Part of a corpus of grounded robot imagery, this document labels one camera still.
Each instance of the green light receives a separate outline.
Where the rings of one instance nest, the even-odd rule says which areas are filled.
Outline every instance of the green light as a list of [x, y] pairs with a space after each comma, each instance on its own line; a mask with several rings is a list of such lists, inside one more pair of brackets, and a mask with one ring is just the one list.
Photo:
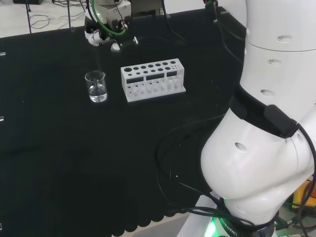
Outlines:
[[212, 220], [207, 226], [204, 237], [212, 237], [214, 235], [215, 231], [216, 231], [216, 227], [215, 227], [215, 224]]

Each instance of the white floor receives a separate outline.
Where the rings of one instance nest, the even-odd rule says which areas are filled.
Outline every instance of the white floor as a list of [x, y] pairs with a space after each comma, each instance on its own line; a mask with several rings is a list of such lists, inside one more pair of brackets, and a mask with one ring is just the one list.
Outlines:
[[[32, 26], [32, 33], [69, 27], [68, 11], [66, 7], [55, 5], [51, 2], [51, 0], [44, 0], [40, 5], [30, 5], [30, 8], [32, 11], [30, 12], [30, 16], [47, 15], [49, 18], [52, 18], [49, 20], [49, 25], [47, 26], [45, 25], [48, 21], [40, 21], [34, 24]], [[78, 27], [84, 25], [84, 11], [81, 6], [71, 6], [70, 15], [73, 16], [71, 17], [72, 26]], [[31, 17], [31, 24], [38, 20], [46, 19], [48, 18], [45, 16], [33, 16]], [[0, 0], [0, 38], [29, 33], [30, 31], [25, 5], [14, 4], [12, 0]]]

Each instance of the white robot body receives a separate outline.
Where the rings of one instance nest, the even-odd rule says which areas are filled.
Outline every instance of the white robot body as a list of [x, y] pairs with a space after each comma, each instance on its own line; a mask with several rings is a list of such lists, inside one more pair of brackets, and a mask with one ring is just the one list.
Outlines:
[[[298, 121], [316, 146], [316, 1], [247, 0], [246, 4], [240, 85], [261, 103], [276, 105]], [[271, 221], [312, 175], [314, 161], [300, 131], [283, 139], [229, 109], [202, 150], [201, 167], [232, 215], [261, 225]]]

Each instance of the black cable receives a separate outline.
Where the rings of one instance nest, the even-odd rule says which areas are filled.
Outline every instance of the black cable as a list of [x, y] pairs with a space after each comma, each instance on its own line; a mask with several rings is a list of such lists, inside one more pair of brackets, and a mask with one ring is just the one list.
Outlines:
[[32, 30], [31, 30], [31, 21], [30, 21], [30, 15], [29, 15], [28, 4], [29, 4], [29, 0], [26, 0], [26, 2], [25, 2], [26, 14], [27, 14], [27, 16], [28, 16], [29, 30], [30, 30], [30, 34], [31, 34], [31, 33], [32, 33]]
[[79, 0], [79, 1], [80, 1], [80, 4], [81, 4], [82, 8], [83, 8], [83, 11], [85, 12], [85, 8], [84, 8], [84, 6], [83, 6], [81, 0]]
[[[306, 193], [307, 193], [307, 190], [308, 189], [310, 189], [310, 182], [308, 183], [308, 185], [306, 185], [306, 187], [304, 188], [304, 191], [303, 191], [303, 197], [306, 197]], [[308, 212], [308, 213], [306, 213], [304, 216], [301, 216], [301, 219], [303, 219], [304, 217], [306, 217], [307, 215], [309, 215], [309, 214], [313, 214], [314, 212], [315, 212], [315, 208], [313, 208], [313, 207], [310, 207], [310, 206], [304, 206], [303, 208], [308, 208], [309, 210], [311, 210], [312, 209], [312, 211], [310, 211], [310, 212]], [[293, 226], [293, 227], [295, 227], [295, 228], [297, 228], [297, 229], [302, 229], [302, 227], [301, 226], [298, 226], [297, 224], [299, 223], [299, 218], [297, 218], [298, 220], [296, 221], [296, 222], [293, 222], [293, 223], [291, 223], [291, 226]], [[316, 229], [316, 224], [315, 225], [312, 225], [312, 226], [304, 226], [304, 228], [306, 229], [306, 230], [314, 230], [314, 229]]]
[[122, 17], [122, 14], [121, 14], [120, 11], [119, 11], [117, 2], [116, 2], [115, 0], [113, 0], [113, 2], [114, 2], [114, 4], [115, 4], [115, 6], [117, 7], [117, 10], [118, 10], [118, 13], [119, 13], [119, 15], [120, 15], [120, 18], [122, 19], [122, 21], [124, 21], [124, 20], [123, 20], [123, 17]]
[[[162, 173], [164, 173], [165, 176], [168, 176], [167, 173], [161, 168], [161, 166], [160, 166], [160, 161], [159, 161], [159, 158], [158, 158], [158, 151], [159, 151], [159, 148], [160, 148], [161, 144], [163, 143], [163, 141], [165, 140], [165, 138], [166, 138], [167, 136], [169, 136], [172, 132], [177, 131], [177, 130], [179, 130], [179, 129], [181, 129], [181, 128], [190, 127], [190, 126], [192, 126], [192, 125], [194, 125], [194, 124], [198, 124], [198, 123], [202, 123], [202, 122], [206, 122], [206, 121], [210, 121], [210, 120], [215, 120], [215, 119], [222, 118], [222, 117], [223, 117], [223, 116], [218, 116], [218, 117], [211, 118], [211, 119], [204, 119], [204, 120], [196, 121], [196, 122], [194, 122], [194, 123], [190, 123], [190, 124], [186, 124], [186, 125], [184, 125], [184, 126], [180, 126], [180, 127], [174, 128], [174, 129], [172, 129], [171, 131], [167, 132], [167, 133], [164, 135], [164, 137], [159, 140], [159, 142], [157, 143], [157, 145], [156, 145], [156, 147], [155, 147], [155, 164], [156, 164], [156, 168], [157, 168], [157, 169], [156, 169], [156, 177], [157, 177], [158, 186], [159, 186], [159, 188], [160, 188], [161, 193], [163, 194], [163, 196], [164, 196], [165, 199], [167, 200], [167, 202], [168, 202], [169, 204], [176, 204], [176, 206], [179, 207], [178, 209], [173, 210], [172, 212], [181, 213], [181, 212], [186, 212], [186, 211], [188, 211], [188, 212], [190, 212], [190, 213], [194, 213], [194, 214], [198, 214], [198, 215], [213, 216], [213, 217], [218, 217], [218, 218], [226, 218], [226, 219], [231, 219], [231, 220], [235, 220], [235, 221], [236, 221], [236, 220], [237, 220], [237, 221], [246, 221], [247, 223], [250, 223], [250, 224], [254, 225], [253, 223], [251, 223], [251, 222], [249, 222], [249, 221], [247, 221], [247, 220], [239, 219], [238, 217], [232, 216], [232, 215], [229, 213], [229, 211], [226, 209], [226, 207], [223, 206], [223, 205], [219, 202], [219, 200], [216, 199], [215, 197], [213, 197], [211, 194], [206, 194], [206, 193], [204, 193], [204, 192], [202, 192], [202, 191], [199, 191], [199, 190], [197, 190], [197, 189], [194, 189], [194, 188], [192, 188], [192, 187], [190, 187], [190, 186], [187, 186], [187, 185], [182, 184], [182, 183], [180, 183], [180, 182], [176, 182], [176, 183], [181, 184], [181, 185], [183, 185], [184, 187], [186, 187], [186, 188], [188, 188], [188, 189], [190, 189], [190, 190], [192, 190], [192, 191], [195, 191], [195, 192], [199, 193], [200, 195], [205, 195], [205, 196], [211, 198], [212, 200], [214, 199], [213, 201], [214, 201], [218, 206], [222, 206], [222, 207], [223, 207], [223, 210], [226, 211], [226, 212], [220, 211], [220, 210], [217, 210], [217, 209], [214, 209], [214, 208], [209, 208], [209, 207], [199, 207], [199, 208], [197, 208], [197, 207], [190, 207], [189, 209], [187, 209], [187, 208], [181, 208], [181, 204], [179, 204], [178, 202], [175, 202], [175, 201], [171, 201], [171, 200], [169, 199], [169, 197], [168, 197], [168, 196], [166, 195], [166, 193], [164, 192], [164, 190], [163, 190], [163, 188], [162, 188], [162, 186], [161, 186], [161, 183], [160, 183], [160, 179], [159, 179], [159, 172], [160, 172], [160, 171], [162, 171]], [[210, 212], [210, 211], [211, 211], [211, 212], [210, 212], [210, 213], [196, 212], [196, 211], [194, 211], [194, 209], [200, 209], [200, 210], [202, 210], [202, 211], [206, 211], [206, 212]]]
[[[52, 18], [49, 18], [48, 16], [46, 16], [46, 17], [47, 17], [48, 19], [46, 19], [46, 20], [38, 20], [38, 21], [34, 22], [34, 23], [31, 25], [31, 27], [32, 27], [33, 29], [42, 29], [42, 28], [48, 26], [48, 25], [49, 25], [49, 21], [50, 21]], [[48, 21], [48, 23], [47, 23], [46, 25], [42, 26], [42, 27], [34, 27], [34, 26], [33, 26], [33, 25], [35, 25], [37, 22], [40, 22], [40, 21]]]
[[[83, 14], [83, 13], [84, 13], [84, 12], [81, 12], [81, 13], [78, 13], [77, 15], [73, 15], [73, 16], [70, 16], [70, 17], [75, 17], [75, 16], [78, 16], [78, 15]], [[39, 14], [36, 14], [36, 15], [30, 16], [30, 20], [31, 20], [31, 18], [34, 17], [34, 16], [45, 16], [47, 19], [45, 19], [45, 20], [38, 20], [38, 21], [32, 23], [32, 24], [31, 24], [31, 28], [33, 28], [33, 29], [42, 29], [42, 28], [44, 28], [44, 27], [46, 27], [46, 26], [49, 25], [50, 20], [54, 19], [54, 18], [50, 18], [50, 17], [47, 16], [47, 15], [39, 15]], [[41, 21], [48, 21], [48, 23], [47, 23], [46, 25], [42, 26], [42, 27], [34, 27], [34, 26], [33, 26], [33, 25], [35, 25], [37, 22], [41, 22]]]
[[[307, 212], [307, 213], [304, 213], [304, 215], [302, 216], [302, 219], [304, 219], [305, 217], [307, 217], [308, 215], [314, 213], [314, 211], [312, 212]], [[281, 217], [277, 217], [276, 220], [278, 220], [279, 222], [281, 222], [282, 226], [280, 225], [277, 225], [276, 226], [276, 230], [279, 231], [279, 230], [283, 230], [283, 229], [287, 229], [289, 227], [295, 227], [297, 229], [301, 229], [300, 226], [295, 226], [299, 223], [299, 220], [298, 220], [298, 217], [295, 216], [294, 218], [292, 218], [290, 221], [285, 221], [284, 219], [282, 219]]]
[[189, 211], [194, 211], [194, 210], [201, 210], [201, 211], [208, 212], [209, 214], [211, 214], [209, 216], [212, 216], [212, 214], [214, 214], [214, 217], [220, 216], [220, 218], [236, 219], [236, 220], [239, 220], [239, 221], [244, 221], [244, 222], [246, 222], [246, 223], [248, 223], [248, 224], [250, 224], [252, 226], [255, 226], [255, 224], [253, 224], [251, 221], [248, 221], [248, 220], [245, 220], [245, 219], [233, 216], [233, 215], [227, 215], [227, 213], [220, 212], [219, 210], [217, 210], [215, 208], [211, 208], [211, 207], [196, 206], [196, 207], [189, 207], [189, 208], [181, 208], [180, 209], [180, 211], [182, 211], [182, 212], [189, 212]]
[[306, 205], [308, 199], [312, 196], [312, 193], [313, 193], [313, 190], [314, 190], [315, 184], [316, 184], [316, 177], [315, 177], [315, 172], [316, 172], [316, 150], [315, 150], [315, 147], [313, 145], [313, 142], [312, 142], [311, 138], [309, 137], [309, 135], [306, 132], [306, 130], [302, 127], [302, 125], [298, 123], [297, 127], [302, 132], [302, 134], [304, 135], [308, 145], [310, 146], [311, 152], [313, 154], [313, 160], [314, 160], [314, 178], [309, 183], [310, 184], [310, 188], [307, 188], [308, 189], [307, 195], [304, 196], [304, 194], [303, 194], [301, 206], [299, 207], [298, 214], [297, 214], [298, 220], [299, 220], [299, 223], [300, 223], [300, 227], [301, 227], [304, 235], [308, 236], [307, 230], [306, 230], [306, 228], [305, 228], [305, 226], [303, 224], [303, 221], [302, 221], [302, 212], [303, 212], [304, 206]]
[[164, 0], [161, 0], [161, 4], [162, 4], [163, 15], [164, 15], [164, 18], [165, 18], [165, 20], [166, 20], [167, 28], [168, 28], [176, 37], [178, 37], [184, 44], [188, 44], [188, 42], [187, 42], [181, 35], [179, 35], [178, 33], [174, 32], [174, 30], [173, 30], [172, 27], [170, 26], [169, 21], [168, 21], [168, 17], [167, 17], [166, 7], [165, 7], [165, 5], [164, 5]]
[[223, 30], [225, 30], [228, 34], [230, 34], [232, 37], [234, 37], [237, 40], [240, 40], [242, 42], [245, 42], [245, 38], [243, 37], [239, 37], [238, 35], [236, 35], [235, 33], [231, 32], [229, 29], [227, 29], [226, 26], [224, 26], [223, 24], [221, 24], [221, 27]]
[[69, 29], [71, 29], [69, 0], [67, 0], [67, 10], [68, 10]]
[[[68, 7], [67, 1], [65, 1], [65, 2], [66, 2], [66, 3], [63, 3], [63, 2], [61, 2], [61, 1], [56, 1], [56, 2], [53, 2], [53, 4], [55, 4], [55, 5], [57, 5], [57, 6], [61, 6], [61, 7]], [[81, 4], [80, 4], [80, 3], [78, 3], [78, 4], [70, 3], [69, 6], [81, 6]]]
[[[158, 143], [156, 144], [156, 147], [155, 147], [155, 164], [156, 164], [156, 178], [157, 178], [157, 183], [158, 183], [158, 186], [160, 188], [160, 191], [161, 193], [163, 194], [163, 196], [165, 197], [165, 199], [168, 201], [169, 204], [171, 203], [174, 203], [176, 205], [180, 205], [179, 203], [177, 202], [174, 202], [174, 201], [171, 201], [168, 196], [166, 195], [166, 193], [164, 192], [161, 184], [160, 184], [160, 178], [159, 178], [159, 171], [162, 172], [163, 174], [165, 174], [165, 176], [168, 176], [167, 173], [161, 168], [161, 165], [160, 165], [160, 160], [158, 158], [158, 153], [159, 153], [159, 149], [160, 149], [160, 146], [162, 145], [162, 143], [164, 142], [164, 140], [173, 132], [179, 130], [179, 129], [183, 129], [183, 128], [186, 128], [186, 127], [190, 127], [190, 126], [193, 126], [195, 124], [199, 124], [199, 123], [203, 123], [203, 122], [208, 122], [208, 121], [213, 121], [213, 120], [216, 120], [216, 119], [221, 119], [224, 115], [221, 115], [221, 116], [216, 116], [216, 117], [213, 117], [213, 118], [208, 118], [208, 119], [202, 119], [202, 120], [198, 120], [198, 121], [195, 121], [195, 122], [192, 122], [192, 123], [189, 123], [189, 124], [186, 124], [186, 125], [183, 125], [183, 126], [179, 126], [179, 127], [176, 127], [172, 130], [170, 130], [169, 132], [167, 132], [159, 141]], [[163, 154], [162, 154], [162, 157], [161, 157], [161, 160], [163, 159], [164, 155], [169, 152], [169, 150], [171, 150], [172, 147], [170, 147], [168, 150], [166, 150]], [[200, 195], [205, 195], [207, 197], [209, 197], [210, 199], [212, 199], [216, 205], [218, 206], [221, 206], [223, 209], [226, 209], [226, 207], [218, 200], [216, 199], [215, 197], [213, 197], [211, 194], [209, 193], [204, 193], [202, 191], [198, 191], [188, 185], [184, 185], [182, 183], [179, 183], [180, 185], [186, 187], [186, 188], [189, 188], [190, 190], [192, 191], [195, 191], [197, 193], [199, 193]]]
[[95, 19], [94, 19], [94, 17], [92, 16], [92, 13], [91, 13], [91, 10], [90, 10], [90, 3], [89, 3], [89, 0], [86, 0], [86, 8], [87, 8], [87, 10], [88, 10], [89, 16], [90, 16], [91, 20], [93, 21], [93, 23], [99, 26], [99, 23], [96, 22]]
[[84, 13], [84, 11], [83, 11], [83, 12], [81, 12], [81, 13], [78, 13], [77, 15], [73, 15], [73, 16], [70, 16], [70, 17], [79, 16], [80, 14], [83, 14], [83, 13]]
[[217, 17], [217, 24], [218, 24], [218, 29], [221, 33], [221, 38], [222, 38], [222, 44], [224, 46], [224, 48], [227, 50], [227, 52], [233, 57], [235, 58], [238, 62], [240, 62], [241, 64], [243, 64], [243, 62], [236, 56], [234, 55], [234, 53], [227, 47], [226, 42], [225, 42], [225, 36], [223, 33], [223, 29], [222, 29], [222, 25], [221, 25], [221, 19], [220, 19], [220, 15], [221, 12], [218, 8], [218, 1], [217, 0], [213, 0], [214, 2], [214, 8], [215, 8], [215, 12], [216, 12], [216, 17]]
[[[284, 204], [287, 204], [287, 205], [290, 205], [290, 206], [301, 206], [300, 204], [292, 203], [292, 202], [285, 202]], [[316, 210], [316, 206], [305, 205], [304, 208]]]

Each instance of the circular hole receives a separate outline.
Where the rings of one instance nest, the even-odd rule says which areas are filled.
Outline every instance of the circular hole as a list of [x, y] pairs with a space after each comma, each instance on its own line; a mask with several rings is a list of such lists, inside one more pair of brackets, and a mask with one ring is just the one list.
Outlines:
[[235, 146], [237, 147], [238, 150], [240, 150], [241, 152], [246, 152], [247, 151], [247, 147], [245, 145], [243, 145], [242, 143], [235, 143]]

